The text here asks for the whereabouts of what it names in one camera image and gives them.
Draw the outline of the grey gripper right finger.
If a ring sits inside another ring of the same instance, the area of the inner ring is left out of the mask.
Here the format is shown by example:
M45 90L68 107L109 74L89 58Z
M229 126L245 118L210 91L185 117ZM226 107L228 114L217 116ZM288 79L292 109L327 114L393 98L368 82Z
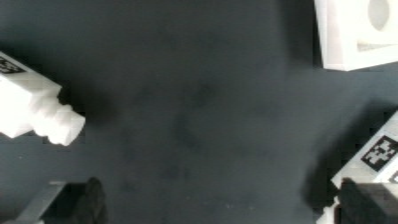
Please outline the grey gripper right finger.
M345 178L334 204L324 208L322 224L398 224L398 184Z

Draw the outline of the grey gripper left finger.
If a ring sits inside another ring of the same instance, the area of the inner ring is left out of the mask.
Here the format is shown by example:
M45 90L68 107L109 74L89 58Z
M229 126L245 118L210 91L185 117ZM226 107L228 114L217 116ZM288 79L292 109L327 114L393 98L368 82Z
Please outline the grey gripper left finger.
M103 184L52 181L37 193L14 224L109 224Z

